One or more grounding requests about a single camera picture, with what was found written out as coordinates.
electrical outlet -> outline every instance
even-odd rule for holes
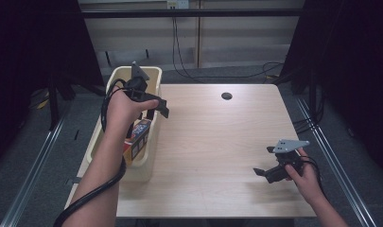
[[[177,9],[177,8],[178,8],[177,0],[167,1],[167,9]]]
[[[188,0],[178,0],[177,1],[177,9],[189,9],[189,1]]]

wooden table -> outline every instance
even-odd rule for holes
[[[120,183],[118,217],[315,216],[293,182],[268,183],[252,170],[278,165],[266,147],[298,139],[276,86],[161,87],[170,115],[162,120],[152,177],[147,183]],[[233,98],[224,100],[225,92]],[[87,166],[84,160],[79,177]]]

black curtain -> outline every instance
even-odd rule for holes
[[[383,168],[383,0],[325,1],[319,8],[324,18],[300,18],[282,74],[305,66],[291,77],[298,93],[314,69],[328,100]]]
[[[0,156],[53,73],[103,85],[78,1],[0,0]]]

black cable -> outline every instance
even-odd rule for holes
[[[326,194],[324,193],[324,190],[323,190],[321,172],[319,171],[317,162],[313,158],[310,158],[307,156],[301,156],[301,157],[309,158],[310,160],[312,160],[312,161],[302,160],[302,162],[305,164],[310,164],[314,166],[314,170],[316,171],[316,175],[317,175],[318,186],[321,189],[321,192],[323,193],[324,197],[327,199]]]
[[[296,124],[298,124],[298,122],[304,122],[305,121],[305,124],[302,127],[299,127],[298,129],[296,129],[297,134],[301,134],[303,132],[312,130],[314,127],[318,126],[318,124],[322,121],[322,118],[323,118],[324,101],[325,101],[325,93],[324,93],[324,91],[322,91],[321,101],[320,101],[318,110],[316,112],[316,116],[317,116],[316,121],[315,122],[310,122],[313,119],[312,117],[308,117],[307,119],[296,121]]]
[[[257,73],[257,74],[252,74],[252,75],[249,75],[249,76],[233,76],[233,77],[209,77],[209,76],[200,76],[200,77],[192,77],[184,68],[184,65],[183,65],[183,58],[182,58],[182,54],[181,54],[181,51],[180,51],[180,44],[179,44],[179,36],[178,36],[178,33],[177,33],[177,21],[176,21],[176,18],[173,17],[172,18],[173,20],[173,48],[172,48],[172,61],[173,61],[173,66],[174,66],[174,69],[176,70],[176,72],[184,77],[184,78],[187,78],[187,79],[193,79],[195,82],[199,82],[199,83],[203,83],[202,81],[199,81],[197,79],[204,79],[204,78],[207,78],[207,79],[214,79],[214,78],[218,78],[218,79],[231,79],[231,78],[236,78],[236,79],[246,79],[246,78],[252,78],[252,77],[256,77],[256,76],[259,76],[259,75],[262,75],[262,74],[265,74],[266,72],[269,72],[270,70],[274,69],[274,68],[277,68],[278,66],[280,65],[283,65],[283,63],[281,62],[267,62],[265,63],[264,65],[266,64],[271,64],[271,63],[277,63],[277,65],[273,66],[272,68],[268,69],[268,70],[264,70],[263,72],[260,72],[260,73]],[[183,71],[185,72],[185,75],[182,74],[176,67],[176,63],[174,61],[174,52],[175,52],[175,46],[176,46],[176,41],[177,41],[177,49],[178,49],[178,53],[179,53],[179,58],[180,58],[180,62],[181,62],[181,65],[182,65],[182,69]]]
[[[197,79],[194,79],[193,77],[191,77],[191,75],[188,74],[188,72],[185,70],[184,68],[184,65],[183,65],[183,58],[182,58],[182,54],[180,52],[180,44],[179,44],[179,37],[178,37],[178,34],[177,34],[177,21],[176,21],[176,18],[173,17],[172,18],[172,21],[173,21],[173,51],[172,51],[172,60],[173,60],[173,66],[174,66],[174,69],[176,70],[176,72],[184,77],[184,78],[187,78],[187,79],[192,79],[194,80],[195,82],[198,82],[198,83],[203,83],[202,81],[199,81]],[[178,53],[179,53],[179,58],[180,58],[180,62],[182,64],[182,68],[183,68],[183,71],[185,72],[186,75],[182,74],[176,67],[176,62],[174,61],[174,50],[175,50],[175,46],[176,46],[176,41],[177,41],[177,49],[178,49]]]
[[[119,88],[116,91],[112,92],[115,84],[117,82],[121,82],[123,86],[125,85],[126,81],[123,79],[116,79],[112,85],[109,87],[109,90],[103,100],[102,108],[101,108],[101,124],[102,124],[102,130],[106,130],[106,124],[107,124],[107,111],[108,111],[108,106],[109,102],[111,100],[111,97],[114,93],[117,91],[122,91],[123,88]],[[60,227],[63,225],[63,223],[71,216],[73,215],[81,206],[83,206],[85,203],[88,201],[92,200],[96,196],[100,195],[102,192],[106,191],[107,189],[111,188],[113,185],[115,185],[117,182],[123,178],[124,174],[126,173],[126,161],[124,157],[122,157],[122,161],[120,164],[120,168],[117,172],[117,174],[112,177],[110,180],[108,180],[106,183],[103,185],[97,187],[96,189],[92,190],[85,196],[79,198],[75,202],[73,202],[71,205],[69,205],[61,214],[56,218],[55,223],[53,224],[54,227]]]
[[[29,109],[33,109],[34,107],[36,107],[36,106],[42,104],[43,102],[45,102],[45,101],[47,101],[47,100],[49,100],[49,96],[44,97],[44,99],[42,99],[42,101],[39,101],[39,102],[37,102],[37,103],[35,103],[35,104],[29,106],[28,108],[29,108]]]
[[[268,64],[278,64],[278,65],[283,65],[283,63],[281,62],[266,62],[264,63],[264,65],[262,65],[262,71],[265,72],[265,77],[264,77],[264,81],[262,81],[262,84],[265,84],[267,78],[268,78],[268,75],[266,74],[266,71],[265,71],[265,66],[268,65]]]
[[[120,179],[124,176],[125,173],[126,173],[126,161],[124,160],[124,157],[123,157],[123,159],[121,161],[120,169],[113,178],[111,178],[109,181],[107,181],[103,185],[97,187],[93,191],[89,192],[85,196],[79,198],[78,200],[73,202],[71,205],[69,205],[63,212],[61,212],[61,214],[58,216],[58,218],[56,218],[53,226],[54,227],[62,226],[63,223],[71,215],[73,215],[81,206],[83,206],[85,203],[92,200],[96,196],[100,195],[102,192],[111,188],[113,185],[115,185],[117,182],[120,181]]]

white basket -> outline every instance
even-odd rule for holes
[[[141,67],[144,72],[149,76],[147,81],[148,88],[147,93],[160,96],[161,95],[161,77],[162,69],[158,67]],[[131,67],[122,66],[114,69],[111,78],[109,79],[107,89],[109,89],[110,84],[115,79],[123,79],[128,81],[131,78]],[[160,129],[161,115],[158,112],[155,112],[153,116],[152,123],[150,124],[148,142],[140,150],[139,154],[132,161],[131,166],[127,166],[126,174],[124,175],[122,181],[132,181],[132,182],[146,182],[150,179],[153,169],[153,161],[155,160],[156,153],[156,144],[158,141],[158,134]],[[94,133],[91,137],[90,143],[86,151],[86,157],[88,163],[91,163],[94,153],[103,137],[102,126],[100,125],[100,117],[96,122]]]

